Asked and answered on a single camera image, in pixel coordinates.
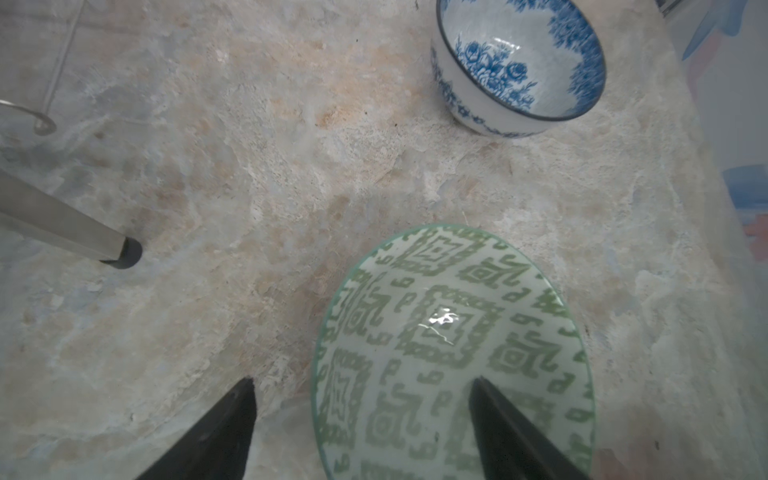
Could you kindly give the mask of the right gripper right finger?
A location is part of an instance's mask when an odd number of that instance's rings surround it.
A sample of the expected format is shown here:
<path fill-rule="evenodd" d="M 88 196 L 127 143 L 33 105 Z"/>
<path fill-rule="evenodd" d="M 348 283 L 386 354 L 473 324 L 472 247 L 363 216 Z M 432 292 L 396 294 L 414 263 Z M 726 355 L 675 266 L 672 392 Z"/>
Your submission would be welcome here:
<path fill-rule="evenodd" d="M 488 379 L 473 380 L 468 404 L 487 479 L 588 479 Z"/>

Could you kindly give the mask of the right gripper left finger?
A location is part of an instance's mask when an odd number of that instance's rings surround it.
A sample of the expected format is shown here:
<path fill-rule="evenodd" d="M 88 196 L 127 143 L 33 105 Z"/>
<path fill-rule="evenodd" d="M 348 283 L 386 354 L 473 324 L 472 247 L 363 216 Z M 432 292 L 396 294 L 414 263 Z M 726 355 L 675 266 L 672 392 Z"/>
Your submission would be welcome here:
<path fill-rule="evenodd" d="M 138 479 L 243 478 L 256 419 L 254 379 L 244 377 Z"/>

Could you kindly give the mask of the blue white floral bowl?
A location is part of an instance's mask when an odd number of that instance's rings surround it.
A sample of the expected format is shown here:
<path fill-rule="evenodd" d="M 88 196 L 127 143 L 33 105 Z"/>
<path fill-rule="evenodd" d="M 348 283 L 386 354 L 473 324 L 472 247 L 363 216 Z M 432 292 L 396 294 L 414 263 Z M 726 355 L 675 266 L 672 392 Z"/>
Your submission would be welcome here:
<path fill-rule="evenodd" d="M 438 1 L 430 61 L 449 112 L 467 128 L 524 138 L 589 112 L 607 67 L 573 1 Z"/>

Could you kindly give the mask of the pale green patterned bowl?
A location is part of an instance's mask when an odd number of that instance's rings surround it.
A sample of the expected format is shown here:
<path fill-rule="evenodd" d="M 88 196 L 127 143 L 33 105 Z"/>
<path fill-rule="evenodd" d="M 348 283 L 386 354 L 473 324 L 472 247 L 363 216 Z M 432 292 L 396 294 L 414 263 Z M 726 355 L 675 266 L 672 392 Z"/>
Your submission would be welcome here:
<path fill-rule="evenodd" d="M 537 266 L 503 239 L 426 225 L 346 276 L 322 322 L 311 380 L 330 479 L 479 479 L 468 407 L 492 382 L 589 473 L 596 413 L 579 329 Z"/>

